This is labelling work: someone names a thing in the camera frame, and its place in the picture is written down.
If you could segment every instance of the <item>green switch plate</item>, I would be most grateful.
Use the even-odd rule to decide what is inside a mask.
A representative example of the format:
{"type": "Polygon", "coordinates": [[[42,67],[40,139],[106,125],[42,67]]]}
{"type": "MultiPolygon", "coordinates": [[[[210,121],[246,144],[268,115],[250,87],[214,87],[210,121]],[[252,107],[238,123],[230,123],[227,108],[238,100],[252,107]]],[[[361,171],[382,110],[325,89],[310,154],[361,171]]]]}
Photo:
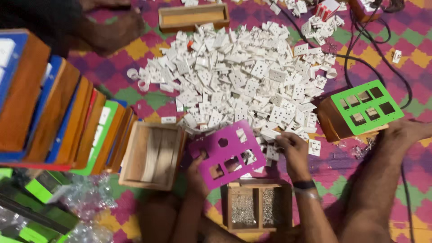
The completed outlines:
{"type": "Polygon", "coordinates": [[[354,135],[404,116],[379,80],[334,94],[331,99],[354,135]]]}

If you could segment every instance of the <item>white plastic ring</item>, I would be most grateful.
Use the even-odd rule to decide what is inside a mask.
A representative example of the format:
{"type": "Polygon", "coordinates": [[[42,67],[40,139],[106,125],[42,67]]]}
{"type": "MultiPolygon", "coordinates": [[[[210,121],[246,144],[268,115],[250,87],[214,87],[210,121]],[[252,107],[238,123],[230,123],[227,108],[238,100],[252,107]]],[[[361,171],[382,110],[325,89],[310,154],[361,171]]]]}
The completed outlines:
{"type": "Polygon", "coordinates": [[[135,80],[135,79],[138,78],[138,71],[137,71],[135,68],[131,68],[131,69],[129,69],[129,70],[127,71],[127,76],[128,76],[130,79],[135,80]]]}
{"type": "Polygon", "coordinates": [[[337,76],[336,69],[334,69],[334,68],[329,69],[325,76],[326,76],[326,78],[335,78],[337,76]]]}
{"type": "Polygon", "coordinates": [[[150,84],[144,80],[140,80],[140,81],[138,81],[138,88],[140,88],[141,91],[146,92],[150,89],[150,84]]]}

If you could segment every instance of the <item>electrical wire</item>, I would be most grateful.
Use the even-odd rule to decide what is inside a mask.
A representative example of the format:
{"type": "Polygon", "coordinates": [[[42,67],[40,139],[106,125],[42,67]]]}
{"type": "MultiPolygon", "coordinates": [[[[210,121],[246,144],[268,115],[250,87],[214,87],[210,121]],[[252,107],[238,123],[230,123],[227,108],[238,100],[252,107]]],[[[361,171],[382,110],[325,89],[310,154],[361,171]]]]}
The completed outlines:
{"type": "MultiPolygon", "coordinates": [[[[309,44],[309,46],[311,47],[311,48],[315,48],[315,46],[314,45],[312,45],[309,41],[308,41],[308,39],[303,35],[303,33],[302,33],[302,31],[301,31],[301,29],[299,28],[299,26],[295,23],[295,21],[291,18],[291,16],[284,10],[284,8],[283,7],[281,7],[280,5],[278,5],[278,7],[281,9],[281,12],[288,18],[288,20],[294,25],[294,27],[295,27],[295,29],[297,30],[297,32],[299,33],[299,35],[300,35],[300,37],[307,43],[307,44],[309,44]]],[[[387,28],[387,30],[388,30],[388,33],[389,33],[389,37],[388,37],[388,40],[386,40],[386,41],[384,41],[384,43],[385,42],[387,42],[387,41],[389,41],[390,40],[390,38],[391,38],[391,32],[390,32],[390,28],[388,27],[388,25],[385,23],[384,25],[386,25],[386,28],[387,28]]],[[[363,32],[363,34],[364,35],[367,35],[368,34],[368,32],[367,31],[364,31],[363,32]]],[[[402,107],[401,107],[401,109],[404,109],[404,108],[406,108],[407,106],[409,106],[410,105],[410,103],[411,103],[411,101],[412,101],[412,99],[413,99],[413,92],[412,92],[412,89],[411,89],[411,86],[409,85],[409,83],[408,83],[408,81],[387,61],[387,59],[385,58],[385,56],[382,54],[382,52],[381,52],[381,49],[378,47],[378,45],[376,45],[376,41],[372,38],[372,36],[369,34],[369,36],[370,36],[370,40],[371,40],[371,42],[374,44],[374,47],[377,49],[377,51],[378,51],[378,54],[380,54],[380,56],[381,56],[381,58],[383,59],[383,61],[384,61],[384,63],[385,64],[387,64],[387,66],[404,82],[404,84],[405,84],[405,86],[407,87],[407,92],[408,92],[408,101],[407,101],[407,103],[405,104],[405,105],[403,105],[402,107]]],[[[324,54],[333,54],[333,53],[330,53],[330,52],[326,52],[326,51],[323,51],[323,53],[324,54]]],[[[369,63],[367,63],[366,61],[364,61],[363,59],[360,59],[360,58],[356,58],[356,57],[352,57],[352,56],[349,56],[349,55],[342,55],[342,54],[336,54],[336,56],[337,57],[340,57],[340,58],[345,58],[345,59],[350,59],[350,60],[354,60],[354,61],[358,61],[358,62],[360,62],[360,63],[362,63],[362,64],[364,64],[364,65],[366,65],[367,67],[369,67],[376,75],[377,75],[377,77],[378,77],[378,79],[381,81],[381,83],[383,84],[383,86],[385,87],[386,85],[385,85],[385,81],[384,81],[384,78],[383,78],[383,76],[373,67],[373,66],[371,66],[369,63]]]]}
{"type": "MultiPolygon", "coordinates": [[[[290,20],[290,22],[294,25],[294,27],[297,29],[297,32],[299,33],[299,35],[300,35],[300,37],[309,45],[309,46],[311,46],[312,48],[315,48],[315,46],[314,45],[312,45],[308,40],[307,40],[307,38],[303,35],[303,33],[302,33],[302,31],[301,31],[301,29],[299,28],[299,26],[294,22],[294,20],[289,16],[289,14],[281,7],[281,6],[279,6],[279,8],[281,9],[281,12],[290,20]]],[[[385,56],[382,54],[382,51],[381,51],[381,49],[378,47],[378,45],[377,44],[383,44],[383,43],[386,43],[386,42],[388,42],[389,40],[390,40],[390,38],[391,38],[391,32],[390,32],[390,27],[388,26],[388,24],[384,21],[384,20],[382,20],[382,19],[379,19],[379,21],[380,22],[382,22],[384,25],[385,25],[385,27],[386,27],[386,29],[387,29],[387,32],[388,32],[388,38],[386,39],[386,40],[384,40],[384,41],[376,41],[373,37],[372,37],[372,35],[366,30],[366,27],[367,27],[367,25],[370,23],[370,21],[371,21],[371,19],[372,19],[372,17],[376,14],[376,12],[377,12],[377,10],[378,10],[378,8],[376,8],[375,10],[374,10],[374,12],[372,13],[372,15],[371,15],[371,17],[370,17],[370,19],[367,21],[367,23],[363,26],[362,24],[360,24],[355,18],[354,18],[354,16],[353,16],[353,13],[352,13],[352,11],[350,12],[350,15],[351,15],[351,20],[352,20],[352,23],[353,23],[353,25],[351,26],[351,33],[352,33],[352,37],[353,37],[353,26],[355,26],[356,27],[356,29],[357,30],[359,30],[360,31],[360,33],[359,33],[359,35],[357,36],[357,38],[356,38],[356,40],[354,41],[354,42],[352,42],[353,41],[353,38],[351,37],[351,40],[350,40],[350,43],[349,43],[349,47],[348,47],[348,51],[347,51],[347,54],[346,55],[340,55],[340,54],[336,54],[336,56],[337,57],[341,57],[341,58],[345,58],[345,65],[344,65],[344,70],[345,70],[345,78],[346,78],[346,81],[347,81],[347,84],[348,84],[348,86],[351,86],[352,87],[352,84],[351,84],[351,82],[350,82],[350,80],[349,80],[349,77],[348,77],[348,72],[347,72],[347,63],[348,63],[348,59],[350,59],[350,60],[355,60],[355,61],[359,61],[359,62],[361,62],[361,63],[363,63],[363,64],[365,64],[366,66],[368,66],[375,74],[377,74],[377,76],[378,76],[378,78],[379,78],[379,80],[381,81],[381,83],[383,84],[383,86],[385,87],[385,82],[384,82],[384,79],[383,79],[383,77],[381,76],[381,74],[374,68],[374,67],[372,67],[369,63],[367,63],[366,61],[364,61],[364,60],[362,60],[362,59],[360,59],[360,58],[355,58],[355,57],[351,57],[349,54],[350,54],[350,52],[351,52],[351,50],[352,50],[352,48],[353,48],[353,46],[356,44],[356,42],[358,41],[358,39],[362,36],[362,35],[364,35],[367,39],[369,39],[370,41],[371,41],[371,43],[374,45],[374,47],[375,47],[375,49],[377,50],[377,52],[378,52],[378,54],[381,56],[381,58],[382,58],[382,60],[384,61],[384,63],[404,82],[404,84],[405,84],[405,86],[407,87],[407,92],[408,92],[408,101],[407,101],[407,103],[405,104],[405,105],[403,105],[402,107],[401,107],[401,109],[404,109],[404,108],[406,108],[410,103],[411,103],[411,101],[412,101],[412,99],[413,99],[413,92],[412,92],[412,89],[411,89],[411,86],[410,86],[410,84],[408,83],[408,81],[387,61],[387,59],[385,58],[385,56]]],[[[405,177],[405,171],[404,171],[404,166],[403,166],[403,163],[402,163],[402,165],[400,166],[400,171],[401,171],[401,176],[402,176],[402,182],[403,182],[403,187],[404,187],[404,191],[405,191],[405,196],[406,196],[406,199],[407,199],[407,211],[408,211],[408,221],[409,221],[409,225],[410,225],[410,237],[411,237],[411,242],[412,243],[415,243],[415,240],[414,240],[414,228],[413,228],[413,219],[412,219],[412,211],[411,211],[411,199],[410,199],[410,192],[409,192],[409,189],[408,189],[408,184],[407,184],[407,179],[406,179],[406,177],[405,177]]]]}

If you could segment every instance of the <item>foot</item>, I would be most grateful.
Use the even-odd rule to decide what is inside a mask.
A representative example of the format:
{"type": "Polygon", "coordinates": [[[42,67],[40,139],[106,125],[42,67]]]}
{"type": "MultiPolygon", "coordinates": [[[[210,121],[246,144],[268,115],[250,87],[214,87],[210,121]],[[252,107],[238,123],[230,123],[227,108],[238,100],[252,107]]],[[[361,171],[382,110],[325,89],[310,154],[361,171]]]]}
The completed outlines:
{"type": "Polygon", "coordinates": [[[432,123],[399,119],[390,122],[389,128],[384,130],[385,140],[402,142],[408,146],[429,137],[432,137],[432,123]]]}
{"type": "Polygon", "coordinates": [[[96,25],[86,41],[98,55],[108,56],[140,37],[143,30],[144,20],[135,8],[110,25],[96,25]]]}
{"type": "Polygon", "coordinates": [[[97,7],[122,7],[130,6],[130,0],[79,0],[84,11],[97,7]]]}

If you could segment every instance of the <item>hand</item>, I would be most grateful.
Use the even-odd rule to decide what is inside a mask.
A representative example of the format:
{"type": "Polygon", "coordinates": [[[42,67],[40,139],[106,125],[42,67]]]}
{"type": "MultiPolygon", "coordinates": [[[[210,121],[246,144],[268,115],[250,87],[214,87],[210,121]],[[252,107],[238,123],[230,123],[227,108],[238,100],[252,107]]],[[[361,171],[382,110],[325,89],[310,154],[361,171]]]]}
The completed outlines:
{"type": "Polygon", "coordinates": [[[312,180],[308,166],[308,143],[292,132],[282,132],[276,141],[284,149],[286,170],[292,182],[312,180]]]}
{"type": "MultiPolygon", "coordinates": [[[[201,176],[198,167],[206,156],[207,153],[205,151],[201,151],[201,154],[198,156],[198,158],[194,159],[192,164],[187,169],[187,194],[191,196],[197,196],[203,200],[210,194],[210,190],[204,183],[203,177],[201,176]]],[[[233,163],[228,165],[226,169],[229,172],[233,172],[237,166],[238,164],[233,163]]],[[[210,175],[213,177],[213,179],[223,176],[223,171],[218,170],[218,167],[218,164],[216,164],[209,169],[210,175]]]]}

